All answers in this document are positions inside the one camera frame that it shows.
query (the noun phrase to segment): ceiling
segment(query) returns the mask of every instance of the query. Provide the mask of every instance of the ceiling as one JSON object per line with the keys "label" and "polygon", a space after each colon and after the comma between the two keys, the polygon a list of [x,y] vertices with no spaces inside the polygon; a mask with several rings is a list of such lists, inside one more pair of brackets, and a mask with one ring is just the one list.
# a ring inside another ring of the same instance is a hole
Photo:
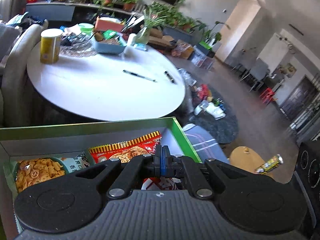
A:
{"label": "ceiling", "polygon": [[[320,0],[258,0],[274,19],[276,32],[286,29],[320,58]],[[289,27],[294,25],[304,36]]]}

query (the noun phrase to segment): beverage can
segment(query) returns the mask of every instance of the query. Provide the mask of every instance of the beverage can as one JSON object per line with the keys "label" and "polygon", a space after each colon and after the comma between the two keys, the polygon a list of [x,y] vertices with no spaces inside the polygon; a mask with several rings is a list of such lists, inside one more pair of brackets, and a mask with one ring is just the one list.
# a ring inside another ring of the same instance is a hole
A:
{"label": "beverage can", "polygon": [[258,174],[266,174],[267,172],[270,172],[275,168],[279,167],[279,165],[283,163],[283,158],[279,154],[277,154],[273,156],[270,160],[268,160],[266,163],[256,168],[255,171]]}
{"label": "beverage can", "polygon": [[52,64],[58,61],[62,33],[60,29],[47,29],[41,33],[41,63]]}

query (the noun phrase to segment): red plastic stool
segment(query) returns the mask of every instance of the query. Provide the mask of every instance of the red plastic stool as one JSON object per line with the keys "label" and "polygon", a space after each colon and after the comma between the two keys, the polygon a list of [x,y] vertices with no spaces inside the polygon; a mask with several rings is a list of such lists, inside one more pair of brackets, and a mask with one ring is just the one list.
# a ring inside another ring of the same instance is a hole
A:
{"label": "red plastic stool", "polygon": [[260,98],[263,100],[263,103],[269,104],[270,101],[273,100],[273,96],[275,95],[275,92],[272,91],[271,88],[267,88],[264,90],[264,92],[260,95]]}

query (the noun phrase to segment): dark brown door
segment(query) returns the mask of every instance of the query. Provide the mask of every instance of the dark brown door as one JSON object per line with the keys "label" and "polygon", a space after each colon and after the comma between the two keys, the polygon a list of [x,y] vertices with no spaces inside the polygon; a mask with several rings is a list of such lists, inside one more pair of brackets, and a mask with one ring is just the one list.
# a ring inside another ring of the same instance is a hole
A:
{"label": "dark brown door", "polygon": [[281,108],[288,118],[293,121],[311,103],[317,93],[317,88],[305,76],[291,95],[283,102]]}

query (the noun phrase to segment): glass vase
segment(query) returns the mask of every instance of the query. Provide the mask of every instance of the glass vase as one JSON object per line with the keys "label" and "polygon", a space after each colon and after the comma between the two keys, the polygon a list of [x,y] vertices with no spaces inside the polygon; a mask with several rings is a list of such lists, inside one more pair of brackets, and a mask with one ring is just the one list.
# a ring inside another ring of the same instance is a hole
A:
{"label": "glass vase", "polygon": [[150,38],[151,29],[148,27],[143,27],[137,34],[136,43],[147,44]]}

